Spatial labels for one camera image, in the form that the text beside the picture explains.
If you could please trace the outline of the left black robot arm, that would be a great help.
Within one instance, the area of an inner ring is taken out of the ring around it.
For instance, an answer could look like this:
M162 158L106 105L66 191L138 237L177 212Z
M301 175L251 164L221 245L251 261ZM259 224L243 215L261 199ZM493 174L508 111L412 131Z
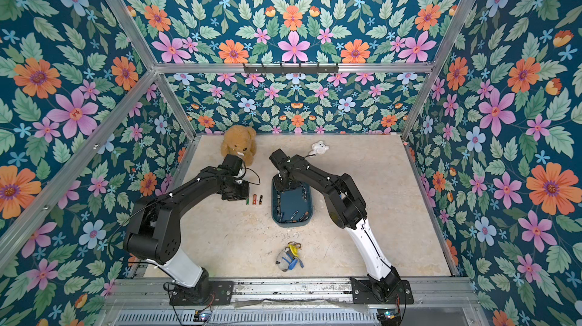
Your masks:
M157 197L143 197L127 225L124 249L170 276L180 291L206 297L209 273L195 264L182 248L182 218L203 200L219 195L234 202L249 198L243 179L244 161L228 155L217 167L203 168L194 179Z

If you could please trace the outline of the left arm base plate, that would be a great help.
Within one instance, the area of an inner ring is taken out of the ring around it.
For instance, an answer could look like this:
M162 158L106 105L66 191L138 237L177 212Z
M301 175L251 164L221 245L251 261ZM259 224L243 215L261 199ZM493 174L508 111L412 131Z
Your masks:
M174 285L170 291L171 306L224 306L233 296L232 281L201 281L195 287Z

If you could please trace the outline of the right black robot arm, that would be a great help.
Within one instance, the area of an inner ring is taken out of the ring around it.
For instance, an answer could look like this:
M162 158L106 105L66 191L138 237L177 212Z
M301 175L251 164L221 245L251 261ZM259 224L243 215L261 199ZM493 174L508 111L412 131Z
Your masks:
M401 284L397 269L383 254L368 221L366 202L349 174L331 174L312 165L305 156L288 156L276 150L269 157L277 169L275 188L286 192L306 184L318 191L330 219L346 230L365 262L370 289L377 300L386 301Z

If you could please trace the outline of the teal plastic storage box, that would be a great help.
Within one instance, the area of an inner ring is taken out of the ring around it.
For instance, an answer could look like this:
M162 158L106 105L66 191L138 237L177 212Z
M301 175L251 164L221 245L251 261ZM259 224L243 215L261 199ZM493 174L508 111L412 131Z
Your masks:
M280 227L301 227L309 223L313 215L312 194L309 185L303 182L294 188L279 191L280 178L271 181L271 218Z

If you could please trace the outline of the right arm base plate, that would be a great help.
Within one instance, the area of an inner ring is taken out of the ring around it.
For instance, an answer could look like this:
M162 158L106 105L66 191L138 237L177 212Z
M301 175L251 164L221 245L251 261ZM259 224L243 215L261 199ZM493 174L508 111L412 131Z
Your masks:
M412 305L415 303L410 282L398 280L392 284L370 277L350 277L354 304Z

